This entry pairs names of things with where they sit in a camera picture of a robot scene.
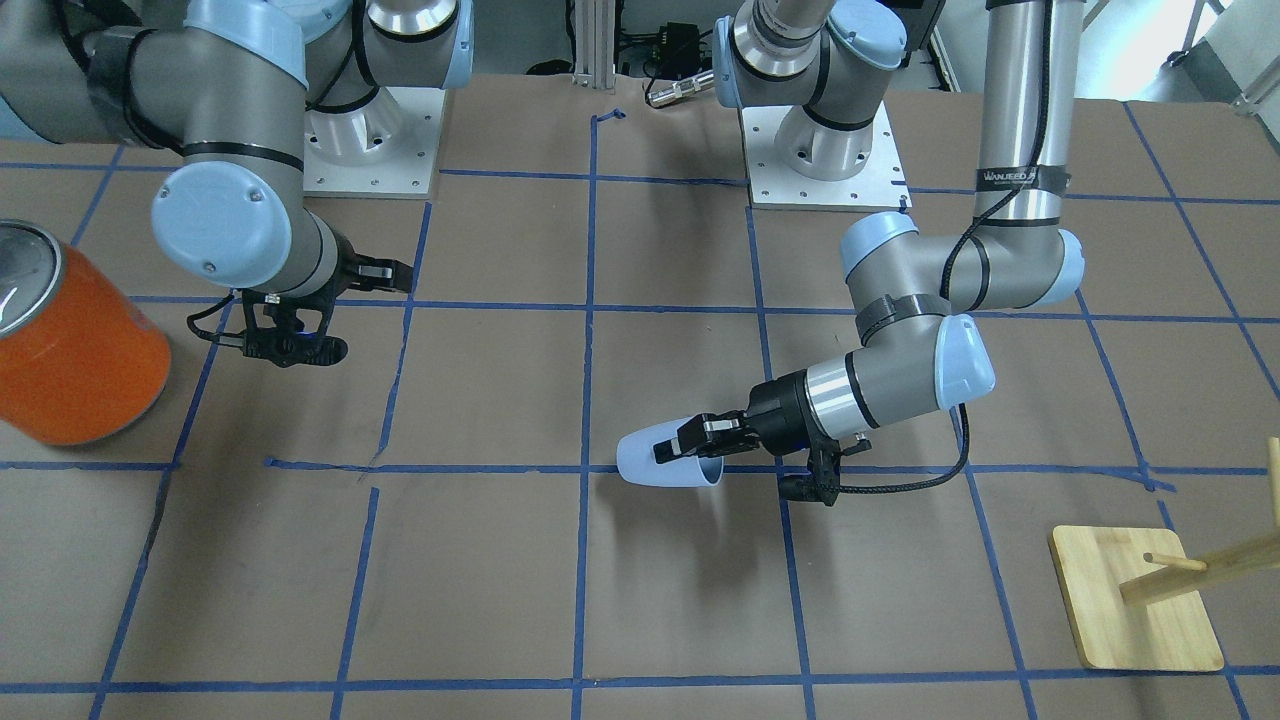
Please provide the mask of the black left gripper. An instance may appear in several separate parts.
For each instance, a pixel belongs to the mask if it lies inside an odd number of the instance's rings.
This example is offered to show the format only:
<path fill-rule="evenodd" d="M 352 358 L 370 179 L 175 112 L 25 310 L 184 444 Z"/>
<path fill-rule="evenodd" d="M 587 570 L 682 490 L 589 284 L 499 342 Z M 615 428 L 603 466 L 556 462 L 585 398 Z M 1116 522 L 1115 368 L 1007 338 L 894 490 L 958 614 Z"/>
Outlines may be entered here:
<path fill-rule="evenodd" d="M 842 486 L 840 442 L 822 429 L 808 398 L 804 378 L 780 378 L 751 388 L 749 405 L 721 415 L 701 414 L 700 420 L 667 421 L 657 427 L 654 460 L 672 462 L 682 457 L 723 457 L 764 447 L 774 456 L 806 448 L 806 475 L 791 475 L 780 483 L 787 501 L 822 502 L 832 506 L 840 495 L 870 495 L 870 487 Z"/>

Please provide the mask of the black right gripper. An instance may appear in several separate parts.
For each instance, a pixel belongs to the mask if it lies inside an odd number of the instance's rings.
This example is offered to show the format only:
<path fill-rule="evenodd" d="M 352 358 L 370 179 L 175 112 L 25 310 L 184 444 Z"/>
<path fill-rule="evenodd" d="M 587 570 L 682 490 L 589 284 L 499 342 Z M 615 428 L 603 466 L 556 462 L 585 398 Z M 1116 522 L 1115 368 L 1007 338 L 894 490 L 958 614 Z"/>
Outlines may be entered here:
<path fill-rule="evenodd" d="M 394 259 L 370 258 L 356 252 L 347 240 L 335 242 L 338 261 L 332 278 L 320 290 L 301 297 L 239 292 L 244 315 L 242 332 L 210 332 L 198 320 L 220 313 L 234 295 L 229 292 L 211 307 L 186 318 L 196 337 L 224 347 L 238 348 L 280 368 L 293 365 L 332 366 L 348 354 L 348 345 L 328 334 L 337 299 L 347 290 L 408 293 L 413 288 L 413 268 Z"/>

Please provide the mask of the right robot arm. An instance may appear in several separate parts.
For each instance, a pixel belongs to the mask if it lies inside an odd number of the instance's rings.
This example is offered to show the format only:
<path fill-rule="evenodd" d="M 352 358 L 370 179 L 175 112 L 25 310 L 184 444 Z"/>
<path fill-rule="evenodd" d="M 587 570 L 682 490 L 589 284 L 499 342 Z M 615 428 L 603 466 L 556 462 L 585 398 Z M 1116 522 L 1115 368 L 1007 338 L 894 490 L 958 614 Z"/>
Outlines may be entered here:
<path fill-rule="evenodd" d="M 470 1 L 5 1 L 3 137 L 164 149 L 160 249 L 238 300 L 244 328 L 189 331 L 278 366 L 330 366 L 348 290 L 411 293 L 305 206 L 307 149 L 371 161 L 406 143 L 394 87 L 460 88 Z"/>

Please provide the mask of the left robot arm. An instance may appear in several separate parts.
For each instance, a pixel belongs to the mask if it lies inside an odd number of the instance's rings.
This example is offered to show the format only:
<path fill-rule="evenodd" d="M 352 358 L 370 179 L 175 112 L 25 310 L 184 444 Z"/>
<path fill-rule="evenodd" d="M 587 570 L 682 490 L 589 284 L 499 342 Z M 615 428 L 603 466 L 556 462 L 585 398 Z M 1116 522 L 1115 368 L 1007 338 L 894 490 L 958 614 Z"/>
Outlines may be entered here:
<path fill-rule="evenodd" d="M 748 406 L 634 432 L 620 474 L 658 487 L 717 484 L 724 457 L 808 451 L 782 498 L 832 505 L 849 452 L 868 430 L 956 409 L 995 388 L 975 310 L 1037 307 L 1071 296 L 1082 243 L 1061 227 L 1083 5 L 988 1 L 975 205 L 959 234 L 924 236 L 905 211 L 878 211 L 840 242 L 859 346 L 755 386 Z M 803 176 L 861 169 L 873 122 L 906 50 L 893 10 L 874 1 L 748 1 L 716 26 L 716 92 L 726 108 L 787 106 L 780 143 Z M 844 439 L 854 439 L 850 450 Z"/>

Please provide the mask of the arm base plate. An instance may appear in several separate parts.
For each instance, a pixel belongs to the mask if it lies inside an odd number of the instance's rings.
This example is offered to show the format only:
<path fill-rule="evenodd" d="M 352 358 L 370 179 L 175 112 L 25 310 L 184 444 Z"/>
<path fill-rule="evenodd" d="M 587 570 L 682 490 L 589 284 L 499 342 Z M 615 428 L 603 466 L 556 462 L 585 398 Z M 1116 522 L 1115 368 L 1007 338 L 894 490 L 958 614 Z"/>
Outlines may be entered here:
<path fill-rule="evenodd" d="M 887 106 L 845 132 L 800 106 L 739 111 L 751 205 L 806 211 L 888 211 L 913 205 Z"/>
<path fill-rule="evenodd" d="M 387 87 L 352 111 L 307 111 L 303 195 L 429 199 L 447 97 L 443 88 Z"/>

